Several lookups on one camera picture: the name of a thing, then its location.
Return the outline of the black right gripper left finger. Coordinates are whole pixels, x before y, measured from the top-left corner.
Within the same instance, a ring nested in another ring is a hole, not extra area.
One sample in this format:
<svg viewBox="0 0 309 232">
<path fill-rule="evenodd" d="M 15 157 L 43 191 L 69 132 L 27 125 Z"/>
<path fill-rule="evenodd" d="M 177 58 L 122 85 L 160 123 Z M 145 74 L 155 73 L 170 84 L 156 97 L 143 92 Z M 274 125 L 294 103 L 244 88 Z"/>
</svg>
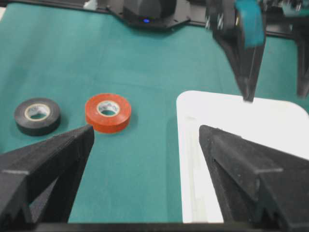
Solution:
<svg viewBox="0 0 309 232">
<path fill-rule="evenodd" d="M 0 227 L 68 222 L 94 144 L 87 125 L 0 156 Z"/>
</svg>

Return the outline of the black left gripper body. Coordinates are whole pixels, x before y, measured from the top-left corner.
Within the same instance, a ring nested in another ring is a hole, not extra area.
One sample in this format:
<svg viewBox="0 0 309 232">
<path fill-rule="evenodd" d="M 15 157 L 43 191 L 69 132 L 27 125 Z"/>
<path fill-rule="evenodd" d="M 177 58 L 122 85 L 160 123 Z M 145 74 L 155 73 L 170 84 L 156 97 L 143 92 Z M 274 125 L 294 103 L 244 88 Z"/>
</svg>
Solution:
<svg viewBox="0 0 309 232">
<path fill-rule="evenodd" d="M 235 39 L 237 10 L 235 0 L 206 0 L 205 28 L 215 39 Z"/>
</svg>

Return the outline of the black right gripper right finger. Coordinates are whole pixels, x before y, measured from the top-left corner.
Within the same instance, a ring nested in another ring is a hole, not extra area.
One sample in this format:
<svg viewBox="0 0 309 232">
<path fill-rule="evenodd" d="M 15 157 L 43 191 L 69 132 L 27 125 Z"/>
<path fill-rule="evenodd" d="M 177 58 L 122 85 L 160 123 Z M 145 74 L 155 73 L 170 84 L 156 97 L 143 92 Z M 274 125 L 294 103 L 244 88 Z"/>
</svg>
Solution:
<svg viewBox="0 0 309 232">
<path fill-rule="evenodd" d="M 198 134 L 224 221 L 308 229 L 307 159 L 207 125 Z"/>
</svg>

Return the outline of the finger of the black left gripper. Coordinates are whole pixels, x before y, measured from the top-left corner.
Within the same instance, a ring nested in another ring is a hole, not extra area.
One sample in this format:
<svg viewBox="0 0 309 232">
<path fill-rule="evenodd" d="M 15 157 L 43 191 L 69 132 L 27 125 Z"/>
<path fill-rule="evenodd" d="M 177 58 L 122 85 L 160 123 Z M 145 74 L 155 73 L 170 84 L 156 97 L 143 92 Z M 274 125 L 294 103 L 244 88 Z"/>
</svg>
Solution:
<svg viewBox="0 0 309 232">
<path fill-rule="evenodd" d="M 309 94 L 309 2 L 307 0 L 261 0 L 266 17 L 266 34 L 289 39 L 297 48 L 297 87 L 299 97 Z"/>
<path fill-rule="evenodd" d="M 253 102 L 266 43 L 266 20 L 255 0 L 234 1 L 235 26 L 217 32 L 245 102 Z"/>
</svg>

